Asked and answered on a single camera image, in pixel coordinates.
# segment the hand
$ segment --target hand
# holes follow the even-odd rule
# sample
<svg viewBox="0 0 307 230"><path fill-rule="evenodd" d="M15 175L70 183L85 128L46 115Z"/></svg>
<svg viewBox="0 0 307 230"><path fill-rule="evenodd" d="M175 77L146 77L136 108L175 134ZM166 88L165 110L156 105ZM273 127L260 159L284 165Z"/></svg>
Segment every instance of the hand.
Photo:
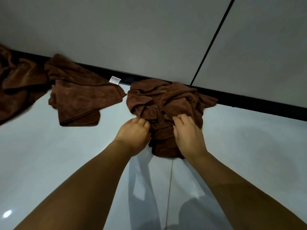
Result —
<svg viewBox="0 0 307 230"><path fill-rule="evenodd" d="M114 141L123 144L129 149L131 156L135 156L148 144L150 140L149 128L150 124L145 119L139 117L130 119L121 126Z"/></svg>
<svg viewBox="0 0 307 230"><path fill-rule="evenodd" d="M186 114L173 117L174 136L182 155L190 162L208 153L201 129Z"/></svg>

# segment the person's left arm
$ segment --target person's left arm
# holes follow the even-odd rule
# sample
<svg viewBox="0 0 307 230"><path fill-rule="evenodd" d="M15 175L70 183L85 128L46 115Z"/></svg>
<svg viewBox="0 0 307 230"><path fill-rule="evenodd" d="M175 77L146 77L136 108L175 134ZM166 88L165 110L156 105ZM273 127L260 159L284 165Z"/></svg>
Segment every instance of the person's left arm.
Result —
<svg viewBox="0 0 307 230"><path fill-rule="evenodd" d="M125 166L150 139L149 123L126 122L115 140L47 198L15 230L102 229Z"/></svg>

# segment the towel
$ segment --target towel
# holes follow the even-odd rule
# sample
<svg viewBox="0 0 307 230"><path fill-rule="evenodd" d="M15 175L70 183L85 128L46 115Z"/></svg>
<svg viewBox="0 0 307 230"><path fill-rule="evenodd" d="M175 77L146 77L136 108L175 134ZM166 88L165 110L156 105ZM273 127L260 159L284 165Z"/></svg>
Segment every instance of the towel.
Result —
<svg viewBox="0 0 307 230"><path fill-rule="evenodd" d="M50 88L44 69L27 59L14 59L0 45L0 125L20 114Z"/></svg>
<svg viewBox="0 0 307 230"><path fill-rule="evenodd" d="M100 109L126 96L120 86L59 54L45 63L45 70L53 84L48 103L58 110L61 126L95 126Z"/></svg>
<svg viewBox="0 0 307 230"><path fill-rule="evenodd" d="M173 116L191 116L201 128L204 109L215 106L217 101L216 98L198 93L196 88L178 82L169 84L147 79L131 84L126 103L132 114L150 122L149 146L154 155L184 158L175 142Z"/></svg>

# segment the white tag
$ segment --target white tag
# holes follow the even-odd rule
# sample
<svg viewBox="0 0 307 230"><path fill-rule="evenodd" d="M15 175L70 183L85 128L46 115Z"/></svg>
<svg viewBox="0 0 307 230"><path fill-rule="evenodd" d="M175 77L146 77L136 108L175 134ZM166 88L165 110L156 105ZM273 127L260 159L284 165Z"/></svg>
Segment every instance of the white tag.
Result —
<svg viewBox="0 0 307 230"><path fill-rule="evenodd" d="M121 81L121 79L112 76L109 82L118 85L120 81Z"/></svg>

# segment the crumpled brown towel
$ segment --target crumpled brown towel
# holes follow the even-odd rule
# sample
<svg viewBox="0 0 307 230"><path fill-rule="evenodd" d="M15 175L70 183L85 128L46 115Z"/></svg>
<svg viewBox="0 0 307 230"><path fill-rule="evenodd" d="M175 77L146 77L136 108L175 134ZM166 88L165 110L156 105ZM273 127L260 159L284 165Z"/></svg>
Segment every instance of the crumpled brown towel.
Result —
<svg viewBox="0 0 307 230"><path fill-rule="evenodd" d="M100 109L126 96L120 86L59 54L45 63L45 70L54 84L48 102L58 110L61 126L95 126Z"/></svg>
<svg viewBox="0 0 307 230"><path fill-rule="evenodd" d="M0 125L25 110L50 88L43 68L33 61L14 60L0 45Z"/></svg>
<svg viewBox="0 0 307 230"><path fill-rule="evenodd" d="M158 157L180 157L173 133L172 117L179 114L191 116L196 125L203 125L203 110L215 106L217 99L200 94L196 88L181 83L169 84L156 79L133 82L127 96L129 111L151 124L149 146Z"/></svg>

